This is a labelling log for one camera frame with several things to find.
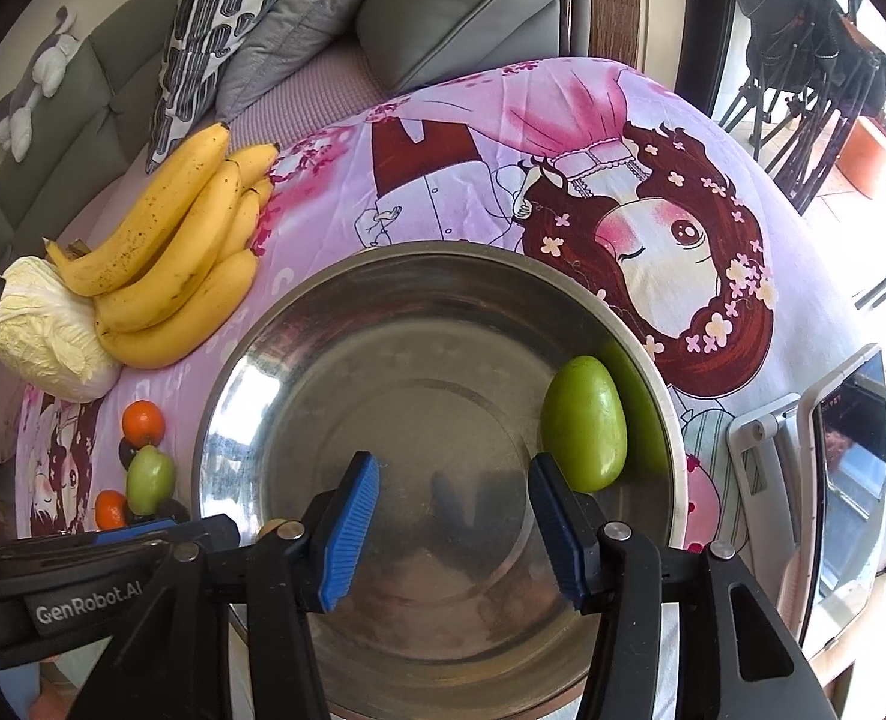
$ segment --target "gray sofa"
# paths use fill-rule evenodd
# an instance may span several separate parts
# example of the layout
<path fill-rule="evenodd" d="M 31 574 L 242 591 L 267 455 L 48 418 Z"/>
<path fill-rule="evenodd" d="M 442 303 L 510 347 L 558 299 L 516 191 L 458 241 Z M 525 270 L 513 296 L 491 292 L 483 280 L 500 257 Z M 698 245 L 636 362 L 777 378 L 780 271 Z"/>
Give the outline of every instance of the gray sofa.
<path fill-rule="evenodd" d="M 34 111 L 27 156 L 17 164 L 10 155 L 0 166 L 0 271 L 19 256 L 43 255 L 43 237 L 57 237 L 145 145 L 176 1 L 126 2 L 83 41 L 57 94 Z M 485 36 L 472 45 L 459 34 L 444 41 L 421 83 L 526 59 L 586 55 L 589 0 L 507 0 L 504 11 L 512 33 L 491 45 Z M 505 23 L 507 12 L 501 18 Z M 381 64 L 382 57 L 370 57 L 371 65 Z"/>

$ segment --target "stainless steel bowl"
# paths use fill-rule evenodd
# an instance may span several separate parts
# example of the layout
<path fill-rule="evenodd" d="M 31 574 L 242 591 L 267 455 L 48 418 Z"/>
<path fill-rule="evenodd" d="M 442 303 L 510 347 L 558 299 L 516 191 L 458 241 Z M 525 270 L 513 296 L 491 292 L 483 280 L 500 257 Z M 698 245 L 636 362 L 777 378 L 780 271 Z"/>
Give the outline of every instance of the stainless steel bowl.
<path fill-rule="evenodd" d="M 366 251 L 288 293 L 227 362 L 197 440 L 197 514 L 227 512 L 248 543 L 358 449 L 381 464 L 351 592 L 312 615 L 334 713 L 540 716 L 579 693 L 597 622 L 560 597 L 526 497 L 547 385 L 579 354 L 603 358 L 627 407 L 627 467 L 600 503 L 680 546 L 683 445 L 659 373 L 610 309 L 534 260 Z"/>

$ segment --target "bunch of bananas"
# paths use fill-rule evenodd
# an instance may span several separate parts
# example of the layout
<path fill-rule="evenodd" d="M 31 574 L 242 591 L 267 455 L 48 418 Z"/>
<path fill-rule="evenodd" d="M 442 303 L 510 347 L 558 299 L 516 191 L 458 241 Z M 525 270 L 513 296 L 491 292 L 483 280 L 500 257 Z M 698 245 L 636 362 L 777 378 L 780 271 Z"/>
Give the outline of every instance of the bunch of bananas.
<path fill-rule="evenodd" d="M 94 298 L 96 336 L 124 365 L 172 365 L 218 330 L 249 292 L 247 248 L 270 196 L 271 143 L 226 156 L 214 124 L 158 168 L 123 222 L 94 251 L 46 253 L 72 292 Z"/>

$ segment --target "cartoon girl eye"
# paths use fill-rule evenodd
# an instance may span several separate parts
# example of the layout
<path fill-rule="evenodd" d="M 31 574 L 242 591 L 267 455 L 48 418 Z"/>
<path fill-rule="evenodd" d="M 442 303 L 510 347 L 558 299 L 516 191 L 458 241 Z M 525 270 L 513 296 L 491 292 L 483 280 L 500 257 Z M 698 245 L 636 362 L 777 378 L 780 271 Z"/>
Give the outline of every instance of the cartoon girl eye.
<path fill-rule="evenodd" d="M 704 235 L 696 229 L 696 225 L 690 220 L 680 218 L 670 225 L 670 233 L 674 236 L 677 245 L 682 247 L 695 247 L 704 242 Z"/>

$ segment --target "green mango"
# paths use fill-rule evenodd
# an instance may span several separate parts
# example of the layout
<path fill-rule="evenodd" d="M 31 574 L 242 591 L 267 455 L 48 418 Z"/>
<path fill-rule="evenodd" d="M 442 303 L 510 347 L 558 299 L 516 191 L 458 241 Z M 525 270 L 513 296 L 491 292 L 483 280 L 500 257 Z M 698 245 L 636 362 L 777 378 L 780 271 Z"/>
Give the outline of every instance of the green mango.
<path fill-rule="evenodd" d="M 616 382 L 627 415 L 627 459 L 636 482 L 665 480 L 672 460 L 667 430 L 651 391 L 627 351 L 610 338 L 595 357 Z"/>
<path fill-rule="evenodd" d="M 617 386 L 595 357 L 574 357 L 550 382 L 540 415 L 543 449 L 578 493 L 612 485 L 627 461 L 627 418 Z"/>

